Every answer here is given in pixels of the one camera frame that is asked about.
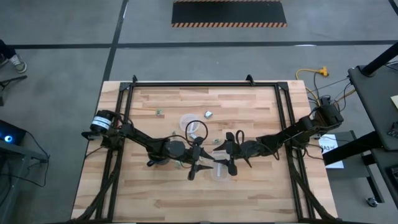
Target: yellow and black striped mat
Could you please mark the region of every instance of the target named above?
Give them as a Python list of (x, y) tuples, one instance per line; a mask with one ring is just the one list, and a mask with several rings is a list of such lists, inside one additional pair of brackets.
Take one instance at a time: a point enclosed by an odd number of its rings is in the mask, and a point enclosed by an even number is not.
[(172, 27), (287, 27), (282, 3), (263, 0), (181, 0)]

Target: gray floor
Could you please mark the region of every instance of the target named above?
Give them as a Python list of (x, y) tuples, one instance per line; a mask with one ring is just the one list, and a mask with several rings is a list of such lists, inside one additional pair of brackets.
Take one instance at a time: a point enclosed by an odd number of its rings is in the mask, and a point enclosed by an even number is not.
[[(9, 44), (111, 43), (122, 0), (2, 0), (0, 38)], [(122, 42), (390, 40), (398, 37), (398, 16), (387, 0), (282, 0), (285, 29), (172, 29), (170, 0), (130, 0)], [(220, 47), (118, 49), (110, 80), (290, 80), (300, 68), (327, 66), (330, 76), (317, 77), (318, 87), (341, 80), (347, 69), (368, 63), (388, 45), (327, 47)], [(6, 92), (0, 119), (31, 131), (51, 155), (47, 185), (26, 184), (12, 223), (68, 220), (87, 142), (80, 136), (95, 112), (108, 49), (19, 50), (28, 63), (28, 79)], [(0, 76), (14, 76), (11, 64)], [(313, 74), (301, 73), (309, 88)], [(348, 81), (321, 90), (335, 97)], [(356, 94), (347, 99), (345, 122), (335, 131), (373, 130)], [(386, 203), (370, 208), (366, 179), (330, 179), (339, 217), (369, 223), (396, 223), (397, 209), (372, 167)], [(41, 181), (44, 168), (29, 178)]]

